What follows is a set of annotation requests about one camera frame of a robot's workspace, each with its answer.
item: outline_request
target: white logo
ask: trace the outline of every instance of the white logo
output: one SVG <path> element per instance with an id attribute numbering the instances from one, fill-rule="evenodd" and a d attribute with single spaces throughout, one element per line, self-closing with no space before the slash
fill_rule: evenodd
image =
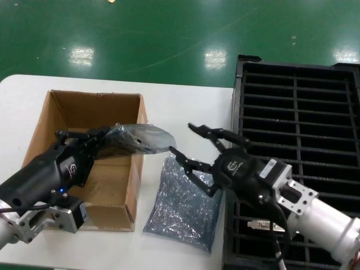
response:
<path id="1" fill-rule="evenodd" d="M 70 174 L 70 179 L 74 176 L 74 174 L 77 172 L 77 166 L 75 164 L 71 164 L 70 167 L 66 166 L 67 170 Z"/>
<path id="2" fill-rule="evenodd" d="M 235 175 L 235 173 L 237 172 L 237 170 L 240 168 L 240 166 L 242 166 L 243 162 L 242 163 L 239 163 L 237 161 L 232 161 L 232 162 L 229 162 L 229 164 L 227 164 L 227 169 L 232 172 L 232 176 Z"/>

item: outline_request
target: cable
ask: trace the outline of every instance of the cable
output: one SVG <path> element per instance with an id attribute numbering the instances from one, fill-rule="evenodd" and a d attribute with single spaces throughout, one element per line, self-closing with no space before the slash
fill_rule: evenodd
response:
<path id="1" fill-rule="evenodd" d="M 284 233 L 284 240 L 283 240 L 283 248 L 282 250 L 280 251 L 281 254 L 279 257 L 276 258 L 276 260 L 273 262 L 273 267 L 276 266 L 278 267 L 278 264 L 281 260 L 283 260 L 283 258 L 286 256 L 288 250 L 289 250 L 289 247 L 290 247 L 290 243 L 291 243 L 291 235 L 290 235 L 290 232 L 289 232 L 289 228 L 287 226 L 287 220 L 286 220 L 286 217 L 283 213 L 283 211 L 278 207 L 278 205 L 275 205 L 275 209 L 278 209 L 278 213 L 282 219 L 282 228 L 285 230 L 285 233 Z M 274 244 L 274 248 L 277 248 L 280 250 L 280 245 L 277 241 L 277 238 L 276 238 L 276 234 L 274 233 L 274 230 L 273 230 L 273 221 L 270 221 L 270 231 L 272 233 L 272 238 L 273 240 L 275 240 L 275 242 L 277 244 Z"/>
<path id="2" fill-rule="evenodd" d="M 271 233 L 271 238 L 272 238 L 272 241 L 273 241 L 272 245 L 273 245 L 273 248 L 274 248 L 274 251 L 275 251 L 275 256 L 277 256 L 277 254 L 279 254 L 279 256 L 276 257 L 276 258 L 279 258 L 281 256 L 282 252 L 281 252 L 280 244 L 277 241 L 276 234 L 274 233 L 274 221 L 272 221 L 272 220 L 270 220 L 270 233 Z M 286 266 L 284 264 L 283 259 L 280 259 L 278 261 L 278 266 L 279 266 L 280 270 L 286 269 Z"/>
<path id="3" fill-rule="evenodd" d="M 17 207 L 17 208 L 0 208 L 0 213 L 11 213 L 11 212 L 27 212 L 27 211 L 36 211 L 36 210 L 44 210 L 52 207 L 52 204 L 42 204 L 35 205 L 32 207 Z"/>

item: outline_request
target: open cardboard box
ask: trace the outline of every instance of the open cardboard box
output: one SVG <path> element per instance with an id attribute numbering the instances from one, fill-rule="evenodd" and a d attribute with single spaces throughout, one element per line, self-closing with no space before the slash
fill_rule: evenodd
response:
<path id="1" fill-rule="evenodd" d="M 49 91 L 22 166 L 56 142 L 57 130 L 116 123 L 147 123 L 142 95 Z M 142 163 L 142 155 L 95 161 L 86 185 L 69 191 L 85 203 L 89 220 L 82 230 L 134 231 Z"/>

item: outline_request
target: black grid rack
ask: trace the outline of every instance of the black grid rack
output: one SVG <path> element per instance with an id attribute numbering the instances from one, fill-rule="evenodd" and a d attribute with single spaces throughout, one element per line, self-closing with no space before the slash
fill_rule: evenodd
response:
<path id="1" fill-rule="evenodd" d="M 250 154 L 292 165 L 294 179 L 351 217 L 360 217 L 360 121 L 357 65 L 284 65 L 239 56 L 233 131 L 253 142 Z M 223 269 L 264 269 L 275 259 L 263 219 L 227 195 Z M 282 233 L 278 233 L 282 245 Z M 338 269 L 316 244 L 296 235 L 288 269 Z"/>

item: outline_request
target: cardboard box flap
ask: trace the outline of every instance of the cardboard box flap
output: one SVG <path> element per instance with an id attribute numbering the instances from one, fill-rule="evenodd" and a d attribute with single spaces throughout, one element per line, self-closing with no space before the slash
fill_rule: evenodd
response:
<path id="1" fill-rule="evenodd" d="M 140 94 L 51 91 L 68 127 L 112 127 L 137 122 Z"/>
<path id="2" fill-rule="evenodd" d="M 86 227 L 91 228 L 91 226 L 109 231 L 134 230 L 134 225 L 128 219 L 128 213 L 124 206 L 87 205 L 86 211 L 91 219 L 84 225 L 85 230 Z"/>

